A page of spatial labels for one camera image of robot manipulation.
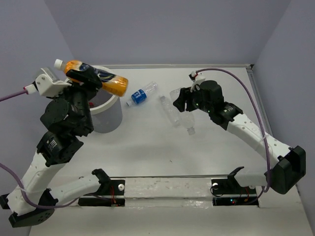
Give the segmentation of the clear ribbed bottle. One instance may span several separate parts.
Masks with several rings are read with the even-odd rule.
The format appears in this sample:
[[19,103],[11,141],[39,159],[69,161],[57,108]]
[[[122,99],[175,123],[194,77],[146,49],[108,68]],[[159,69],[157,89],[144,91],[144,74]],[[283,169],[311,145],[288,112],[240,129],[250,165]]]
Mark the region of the clear ribbed bottle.
[[[180,94],[180,89],[175,89],[172,90],[170,93],[170,98],[171,101],[174,102]],[[179,116],[179,122],[180,125],[182,127],[184,127],[189,135],[193,135],[195,134],[195,129],[194,129],[194,125],[195,125],[195,120],[194,120],[194,115],[192,112],[179,112],[178,111],[178,116]]]
[[171,100],[164,96],[164,95],[160,95],[158,97],[158,100],[168,118],[168,120],[170,121],[170,123],[172,124],[173,127],[178,127],[180,126],[180,121],[179,121],[179,115],[177,110],[175,109],[175,107],[173,106]]

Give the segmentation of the blue label water bottle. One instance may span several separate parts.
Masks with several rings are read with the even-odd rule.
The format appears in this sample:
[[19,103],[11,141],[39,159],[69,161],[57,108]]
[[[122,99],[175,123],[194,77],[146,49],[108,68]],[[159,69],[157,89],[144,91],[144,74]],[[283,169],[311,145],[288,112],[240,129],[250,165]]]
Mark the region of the blue label water bottle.
[[148,97],[150,97],[158,88],[156,82],[152,81],[149,84],[145,85],[143,88],[135,91],[130,99],[126,101],[126,105],[131,107],[133,105],[139,105],[145,102]]

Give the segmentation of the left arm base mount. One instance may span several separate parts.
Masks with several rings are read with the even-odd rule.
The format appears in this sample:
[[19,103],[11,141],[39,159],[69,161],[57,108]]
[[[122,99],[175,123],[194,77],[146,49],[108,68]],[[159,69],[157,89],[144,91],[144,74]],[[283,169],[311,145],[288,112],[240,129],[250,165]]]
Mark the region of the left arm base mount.
[[124,207],[125,185],[124,179],[112,179],[107,188],[84,195],[77,204],[81,207]]

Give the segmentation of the orange milk tea bottle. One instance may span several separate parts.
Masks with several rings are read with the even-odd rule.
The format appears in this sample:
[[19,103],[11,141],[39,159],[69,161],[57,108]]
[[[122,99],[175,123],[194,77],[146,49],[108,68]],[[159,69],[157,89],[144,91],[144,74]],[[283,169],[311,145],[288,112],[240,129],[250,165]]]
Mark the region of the orange milk tea bottle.
[[89,65],[79,60],[63,61],[56,59],[54,67],[66,74],[67,71],[73,69],[77,71],[91,70],[95,75],[99,77],[102,82],[101,89],[107,91],[110,94],[122,97],[128,86],[128,79],[112,72],[108,72],[105,69],[99,69],[95,66]]

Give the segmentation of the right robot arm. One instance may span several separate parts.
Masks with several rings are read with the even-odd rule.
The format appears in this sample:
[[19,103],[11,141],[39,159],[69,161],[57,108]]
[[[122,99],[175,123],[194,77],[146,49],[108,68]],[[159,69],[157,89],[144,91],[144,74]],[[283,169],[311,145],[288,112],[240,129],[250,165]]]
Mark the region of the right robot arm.
[[235,135],[262,158],[269,161],[270,169],[251,172],[238,167],[229,174],[227,189],[237,193],[244,187],[271,187],[286,194],[306,174],[306,152],[300,146],[290,147],[268,133],[262,133],[243,111],[224,100],[221,86],[215,81],[203,81],[195,88],[180,88],[172,93],[173,105],[179,112],[201,110],[210,120]]

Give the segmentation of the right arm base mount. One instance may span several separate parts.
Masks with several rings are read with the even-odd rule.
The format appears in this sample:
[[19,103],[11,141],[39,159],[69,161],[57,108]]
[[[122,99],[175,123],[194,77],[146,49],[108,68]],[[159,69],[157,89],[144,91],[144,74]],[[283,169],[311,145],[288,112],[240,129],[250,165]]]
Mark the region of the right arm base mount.
[[249,187],[241,187],[237,182],[227,178],[211,180],[210,193],[213,206],[258,206],[257,191]]

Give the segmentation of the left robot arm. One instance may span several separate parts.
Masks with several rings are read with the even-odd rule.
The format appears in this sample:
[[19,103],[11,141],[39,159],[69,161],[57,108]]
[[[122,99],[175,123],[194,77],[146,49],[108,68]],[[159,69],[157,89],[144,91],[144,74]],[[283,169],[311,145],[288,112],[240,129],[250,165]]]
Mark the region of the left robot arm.
[[86,177],[50,189],[48,184],[83,146],[80,137],[94,129],[89,101],[102,87],[93,69],[70,70],[67,81],[61,81],[48,69],[41,69],[35,81],[24,92],[51,99],[40,121],[47,132],[39,141],[30,167],[17,187],[0,198],[1,207],[9,209],[12,227],[29,227],[43,223],[55,209],[66,207],[86,194],[101,195],[110,190],[111,179],[102,169]]

